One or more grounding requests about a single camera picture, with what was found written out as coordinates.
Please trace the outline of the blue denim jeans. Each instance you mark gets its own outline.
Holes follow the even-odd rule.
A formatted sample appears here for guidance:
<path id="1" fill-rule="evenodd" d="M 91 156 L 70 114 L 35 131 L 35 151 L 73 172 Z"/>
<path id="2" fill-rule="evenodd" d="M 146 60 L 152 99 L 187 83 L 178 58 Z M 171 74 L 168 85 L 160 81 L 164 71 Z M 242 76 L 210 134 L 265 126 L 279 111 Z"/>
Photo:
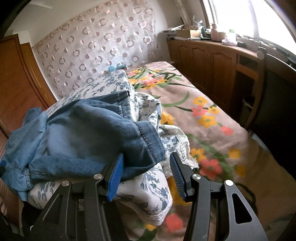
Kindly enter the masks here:
<path id="1" fill-rule="evenodd" d="M 129 95 L 124 90 L 76 100 L 52 116 L 29 110 L 26 124 L 13 131 L 6 143 L 1 160 L 5 168 L 2 180 L 25 201 L 39 181 L 91 177 L 120 154 L 123 155 L 120 181 L 146 172 L 164 154 L 149 154 L 144 149 L 133 151 L 145 160 L 139 167 L 128 154 L 129 143 L 124 141 L 122 130 L 126 129 L 136 139 L 137 127 L 149 124 L 144 121 L 134 124 L 125 118 Z"/>

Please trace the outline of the floral bed cover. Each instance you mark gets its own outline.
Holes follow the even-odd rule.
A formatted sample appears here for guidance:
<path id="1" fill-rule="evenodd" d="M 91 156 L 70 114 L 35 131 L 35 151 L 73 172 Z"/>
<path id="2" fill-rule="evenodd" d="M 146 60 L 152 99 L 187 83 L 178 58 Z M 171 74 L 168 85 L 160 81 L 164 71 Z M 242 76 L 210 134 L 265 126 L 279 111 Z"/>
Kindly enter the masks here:
<path id="1" fill-rule="evenodd" d="M 188 137 L 198 173 L 233 180 L 257 209 L 268 239 L 277 240 L 295 211 L 289 192 L 295 182 L 287 171 L 171 64 L 154 62 L 126 74 L 136 91 L 161 102 L 162 124 L 178 126 Z"/>

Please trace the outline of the blue floral white quilt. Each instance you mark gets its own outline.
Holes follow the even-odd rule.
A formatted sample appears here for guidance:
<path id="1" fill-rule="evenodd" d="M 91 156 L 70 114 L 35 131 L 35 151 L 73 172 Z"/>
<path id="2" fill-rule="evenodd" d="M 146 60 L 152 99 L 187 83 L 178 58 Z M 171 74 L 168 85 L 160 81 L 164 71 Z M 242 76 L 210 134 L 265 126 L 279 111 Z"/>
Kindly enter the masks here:
<path id="1" fill-rule="evenodd" d="M 159 226 L 165 220 L 172 205 L 173 198 L 167 179 L 172 176 L 169 166 L 169 155 L 177 152 L 183 163 L 195 168 L 197 162 L 189 154 L 189 140 L 183 131 L 175 126 L 161 124 L 161 104 L 149 94 L 135 92 L 127 74 L 123 70 L 116 70 L 100 77 L 93 82 L 73 91 L 47 109 L 48 116 L 52 116 L 60 108 L 79 99 L 93 98 L 111 93 L 129 92 L 129 112 L 125 115 L 134 124 L 148 122 L 146 126 L 137 127 L 138 138 L 122 130 L 123 139 L 129 143 L 128 154 L 135 159 L 136 167 L 144 163 L 144 159 L 133 154 L 140 149 L 149 154 L 162 153 L 164 157 L 153 164 L 146 172 L 135 178 L 123 181 L 118 188 L 116 199 L 125 206 L 133 209 L 139 218 L 154 226 Z"/>

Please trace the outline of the wooden side cabinet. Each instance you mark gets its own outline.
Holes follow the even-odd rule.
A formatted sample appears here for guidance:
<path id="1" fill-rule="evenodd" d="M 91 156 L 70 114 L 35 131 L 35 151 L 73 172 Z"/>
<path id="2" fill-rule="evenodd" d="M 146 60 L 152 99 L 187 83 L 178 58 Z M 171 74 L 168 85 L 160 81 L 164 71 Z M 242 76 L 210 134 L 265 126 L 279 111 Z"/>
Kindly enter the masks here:
<path id="1" fill-rule="evenodd" d="M 211 41 L 168 40 L 174 66 L 242 125 L 249 124 L 272 77 L 279 91 L 295 86 L 295 69 L 260 47 L 257 52 Z"/>

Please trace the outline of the wooden louvered wardrobe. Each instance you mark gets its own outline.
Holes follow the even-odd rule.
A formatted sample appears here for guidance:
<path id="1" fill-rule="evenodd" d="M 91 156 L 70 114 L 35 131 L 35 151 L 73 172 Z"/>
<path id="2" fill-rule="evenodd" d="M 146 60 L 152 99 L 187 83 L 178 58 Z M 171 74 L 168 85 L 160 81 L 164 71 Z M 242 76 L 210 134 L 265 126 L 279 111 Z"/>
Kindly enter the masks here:
<path id="1" fill-rule="evenodd" d="M 13 130 L 20 128 L 28 109 L 47 109 L 56 102 L 37 65 L 29 43 L 18 35 L 1 40 L 1 155 Z"/>

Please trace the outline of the blue tissue box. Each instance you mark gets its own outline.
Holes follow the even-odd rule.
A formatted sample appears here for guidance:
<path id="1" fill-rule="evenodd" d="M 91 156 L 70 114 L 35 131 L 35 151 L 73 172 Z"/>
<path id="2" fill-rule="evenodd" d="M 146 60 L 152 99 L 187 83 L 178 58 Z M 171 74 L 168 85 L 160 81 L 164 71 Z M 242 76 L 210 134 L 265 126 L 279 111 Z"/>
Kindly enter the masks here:
<path id="1" fill-rule="evenodd" d="M 122 70 L 122 69 L 123 70 L 126 69 L 126 65 L 124 63 L 119 63 L 116 66 L 111 65 L 111 66 L 108 67 L 109 72 L 114 72 L 114 71 Z"/>

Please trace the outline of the pink bottle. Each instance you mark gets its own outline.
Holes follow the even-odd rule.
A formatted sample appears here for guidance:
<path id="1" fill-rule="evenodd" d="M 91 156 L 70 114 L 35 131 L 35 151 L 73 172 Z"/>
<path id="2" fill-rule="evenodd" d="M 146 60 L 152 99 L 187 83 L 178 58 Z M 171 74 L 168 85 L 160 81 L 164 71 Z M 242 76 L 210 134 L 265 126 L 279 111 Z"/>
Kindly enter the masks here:
<path id="1" fill-rule="evenodd" d="M 213 23 L 211 25 L 211 40 L 212 41 L 216 41 L 216 42 L 220 42 L 221 38 L 220 38 L 220 33 L 217 31 L 217 25 L 215 23 Z"/>

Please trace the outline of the cardboard box on cabinet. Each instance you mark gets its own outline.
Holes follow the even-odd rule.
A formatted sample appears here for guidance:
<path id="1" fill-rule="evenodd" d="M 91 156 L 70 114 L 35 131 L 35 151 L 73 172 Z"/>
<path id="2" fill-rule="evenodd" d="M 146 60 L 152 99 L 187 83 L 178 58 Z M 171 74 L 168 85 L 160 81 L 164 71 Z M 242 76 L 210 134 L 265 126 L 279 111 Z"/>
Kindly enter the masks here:
<path id="1" fill-rule="evenodd" d="M 176 35 L 181 38 L 201 38 L 202 32 L 201 30 L 185 30 L 185 29 L 179 29 L 176 30 Z"/>

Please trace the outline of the circle patterned sheer curtain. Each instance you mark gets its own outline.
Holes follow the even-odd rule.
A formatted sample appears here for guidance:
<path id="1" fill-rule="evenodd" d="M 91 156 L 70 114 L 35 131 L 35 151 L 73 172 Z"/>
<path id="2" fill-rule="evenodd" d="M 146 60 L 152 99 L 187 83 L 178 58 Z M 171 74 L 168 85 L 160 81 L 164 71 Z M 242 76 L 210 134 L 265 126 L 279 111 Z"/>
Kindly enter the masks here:
<path id="1" fill-rule="evenodd" d="M 33 53 L 56 99 L 97 80 L 108 67 L 133 68 L 158 56 L 156 19 L 148 1 L 107 1 L 46 34 Z"/>

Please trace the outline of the rolled patterned curtain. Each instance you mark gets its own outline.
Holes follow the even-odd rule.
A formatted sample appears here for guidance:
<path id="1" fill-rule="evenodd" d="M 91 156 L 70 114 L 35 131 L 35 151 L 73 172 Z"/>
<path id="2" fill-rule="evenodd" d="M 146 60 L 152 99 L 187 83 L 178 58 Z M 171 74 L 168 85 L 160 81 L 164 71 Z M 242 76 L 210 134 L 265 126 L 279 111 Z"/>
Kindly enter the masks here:
<path id="1" fill-rule="evenodd" d="M 185 24 L 185 26 L 191 26 L 192 25 L 192 19 L 186 9 L 186 6 L 184 4 L 184 1 L 182 0 L 174 0 L 180 14 L 181 14 L 181 18 Z"/>

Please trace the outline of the window with frame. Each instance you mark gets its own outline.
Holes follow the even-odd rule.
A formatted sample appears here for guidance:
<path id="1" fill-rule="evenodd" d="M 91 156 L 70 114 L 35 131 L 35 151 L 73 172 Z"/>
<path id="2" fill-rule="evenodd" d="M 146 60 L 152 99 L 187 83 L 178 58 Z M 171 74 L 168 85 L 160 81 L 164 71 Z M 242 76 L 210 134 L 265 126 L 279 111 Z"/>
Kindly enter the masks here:
<path id="1" fill-rule="evenodd" d="M 267 1 L 201 1 L 210 26 L 220 32 L 261 40 L 295 54 L 295 35 Z"/>

